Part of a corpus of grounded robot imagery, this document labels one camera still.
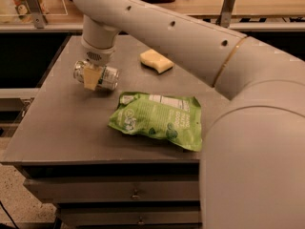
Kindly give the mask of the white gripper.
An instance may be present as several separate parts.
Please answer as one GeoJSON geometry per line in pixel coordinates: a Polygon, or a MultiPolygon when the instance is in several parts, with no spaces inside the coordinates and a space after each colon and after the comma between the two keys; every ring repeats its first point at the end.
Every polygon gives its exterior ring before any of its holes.
{"type": "MultiPolygon", "coordinates": [[[[112,59],[114,47],[98,49],[90,45],[84,38],[81,38],[81,45],[84,59],[92,62],[92,64],[105,66],[112,59]]],[[[84,87],[94,91],[101,78],[102,69],[100,67],[85,67],[83,73],[84,87]]]]}

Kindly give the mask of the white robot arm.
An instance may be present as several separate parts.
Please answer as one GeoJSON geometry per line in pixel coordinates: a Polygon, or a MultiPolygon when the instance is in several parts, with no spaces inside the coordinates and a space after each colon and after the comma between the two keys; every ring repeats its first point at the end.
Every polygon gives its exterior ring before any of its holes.
{"type": "Polygon", "coordinates": [[[139,0],[73,0],[87,46],[125,31],[230,99],[200,156],[204,229],[305,229],[305,62],[139,0]]]}

